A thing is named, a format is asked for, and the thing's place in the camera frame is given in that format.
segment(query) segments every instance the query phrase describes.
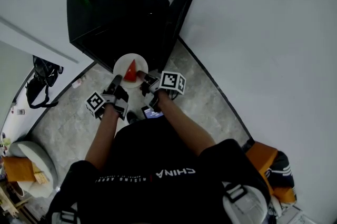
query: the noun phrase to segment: marble floor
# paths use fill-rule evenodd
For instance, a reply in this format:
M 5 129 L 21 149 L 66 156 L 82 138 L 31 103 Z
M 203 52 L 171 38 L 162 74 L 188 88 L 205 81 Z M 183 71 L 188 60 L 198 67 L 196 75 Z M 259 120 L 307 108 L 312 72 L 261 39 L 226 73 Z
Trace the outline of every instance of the marble floor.
M 182 73 L 187 82 L 184 96 L 175 102 L 195 122 L 207 130 L 216 142 L 233 138 L 243 146 L 249 136 L 231 111 L 206 73 L 178 41 L 169 58 L 165 70 Z M 56 167 L 59 186 L 70 165 L 84 159 L 94 139 L 100 121 L 86 110 L 84 101 L 93 92 L 102 92 L 113 79 L 113 74 L 100 65 L 91 68 L 83 78 L 82 85 L 70 88 L 59 99 L 59 104 L 51 108 L 34 128 L 31 140 L 40 144 L 50 155 Z M 143 96 L 139 89 L 127 90 L 129 109 L 144 118 L 141 107 Z M 119 122 L 118 128 L 127 123 Z M 55 196 L 34 198 L 27 208 L 36 217 L 46 214 Z

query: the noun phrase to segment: white wall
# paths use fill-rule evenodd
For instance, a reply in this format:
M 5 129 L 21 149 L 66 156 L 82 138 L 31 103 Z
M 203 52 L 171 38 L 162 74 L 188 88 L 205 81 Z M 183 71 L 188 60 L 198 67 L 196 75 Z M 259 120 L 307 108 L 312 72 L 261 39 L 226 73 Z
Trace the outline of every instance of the white wall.
M 1 0 L 0 16 L 82 61 L 66 0 Z M 336 217 L 337 0 L 194 0 L 181 36 L 252 136 L 290 158 L 299 206 Z
M 32 69 L 32 55 L 0 42 L 0 127 L 16 93 Z

